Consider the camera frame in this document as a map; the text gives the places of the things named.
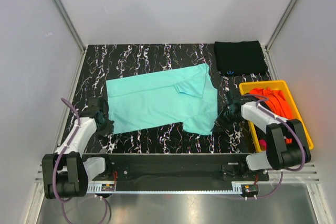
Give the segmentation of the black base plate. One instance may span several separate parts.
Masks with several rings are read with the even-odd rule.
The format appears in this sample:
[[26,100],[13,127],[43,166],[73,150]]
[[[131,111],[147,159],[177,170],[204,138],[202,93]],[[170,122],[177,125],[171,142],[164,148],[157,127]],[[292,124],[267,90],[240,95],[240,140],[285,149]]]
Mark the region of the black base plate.
[[267,182],[263,170],[247,168],[246,154],[106,154],[106,171],[93,180],[117,182]]

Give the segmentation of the teal t shirt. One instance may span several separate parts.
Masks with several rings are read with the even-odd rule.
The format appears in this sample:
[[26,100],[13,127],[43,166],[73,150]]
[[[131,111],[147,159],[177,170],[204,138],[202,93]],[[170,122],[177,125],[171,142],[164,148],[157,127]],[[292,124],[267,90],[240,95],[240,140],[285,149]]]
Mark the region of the teal t shirt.
[[181,122],[185,132],[211,135],[217,89],[206,63],[106,81],[116,134]]

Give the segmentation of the orange t shirt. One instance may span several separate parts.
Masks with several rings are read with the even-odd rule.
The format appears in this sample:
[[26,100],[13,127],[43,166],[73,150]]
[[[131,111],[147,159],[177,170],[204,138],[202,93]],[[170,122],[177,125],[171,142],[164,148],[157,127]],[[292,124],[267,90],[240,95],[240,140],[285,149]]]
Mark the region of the orange t shirt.
[[285,99],[285,95],[281,90],[274,90],[271,88],[254,88],[250,90],[250,94],[266,97],[268,100],[265,102],[269,110],[278,116],[287,119],[294,119],[292,109]]

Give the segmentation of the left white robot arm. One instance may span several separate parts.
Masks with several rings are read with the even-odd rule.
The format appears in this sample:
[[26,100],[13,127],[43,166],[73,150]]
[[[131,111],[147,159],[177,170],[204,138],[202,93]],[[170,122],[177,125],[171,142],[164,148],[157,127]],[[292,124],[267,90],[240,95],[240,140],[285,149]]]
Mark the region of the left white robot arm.
[[76,120],[64,142],[52,154],[44,155],[41,166],[45,197],[67,202],[70,198],[83,197],[95,177],[107,180],[113,175],[113,167],[104,157],[83,161],[82,156],[93,135],[113,133],[114,122],[108,117],[108,102],[103,98],[90,98],[82,111],[77,111],[64,98],[61,101]]

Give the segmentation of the yellow plastic bin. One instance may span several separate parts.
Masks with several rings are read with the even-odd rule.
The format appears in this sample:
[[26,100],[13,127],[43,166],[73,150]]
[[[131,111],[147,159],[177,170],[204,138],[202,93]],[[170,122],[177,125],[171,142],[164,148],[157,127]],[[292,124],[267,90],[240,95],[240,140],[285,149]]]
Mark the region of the yellow plastic bin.
[[294,118],[301,121],[304,128],[304,132],[306,134],[309,149],[312,150],[314,148],[314,144],[304,124],[301,114],[295,104],[295,101],[291,95],[287,83],[284,80],[272,80],[272,81],[258,81],[258,82],[243,82],[239,84],[239,91],[241,94],[249,93],[252,89],[255,88],[260,89],[271,88],[272,90],[281,90],[283,92],[284,97],[292,110]]

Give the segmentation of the magenta t shirt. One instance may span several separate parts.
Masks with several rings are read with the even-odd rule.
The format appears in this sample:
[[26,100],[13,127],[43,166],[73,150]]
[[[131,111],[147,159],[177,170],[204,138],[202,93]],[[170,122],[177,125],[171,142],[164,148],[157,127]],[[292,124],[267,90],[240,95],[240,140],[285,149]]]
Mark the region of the magenta t shirt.
[[260,140],[258,140],[258,142],[259,142],[260,149],[262,151],[265,151],[267,149],[266,141],[264,139],[260,139]]

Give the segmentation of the folded black t shirt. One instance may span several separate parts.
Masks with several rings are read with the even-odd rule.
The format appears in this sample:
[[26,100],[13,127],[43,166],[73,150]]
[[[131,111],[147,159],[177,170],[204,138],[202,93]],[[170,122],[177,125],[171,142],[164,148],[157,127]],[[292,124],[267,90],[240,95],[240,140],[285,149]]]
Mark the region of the folded black t shirt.
[[217,70],[222,76],[265,73],[268,67],[259,41],[214,43]]

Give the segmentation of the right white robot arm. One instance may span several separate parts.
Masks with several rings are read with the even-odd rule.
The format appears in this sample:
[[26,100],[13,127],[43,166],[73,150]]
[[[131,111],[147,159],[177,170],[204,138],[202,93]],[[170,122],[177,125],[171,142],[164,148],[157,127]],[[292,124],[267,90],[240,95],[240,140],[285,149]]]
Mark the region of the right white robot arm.
[[311,153],[303,123],[271,112],[266,107],[266,97],[257,94],[233,96],[226,93],[227,105],[215,120],[213,132],[223,132],[235,122],[253,123],[266,135],[266,150],[249,154],[238,167],[239,176],[250,180],[258,170],[297,171],[311,161]]

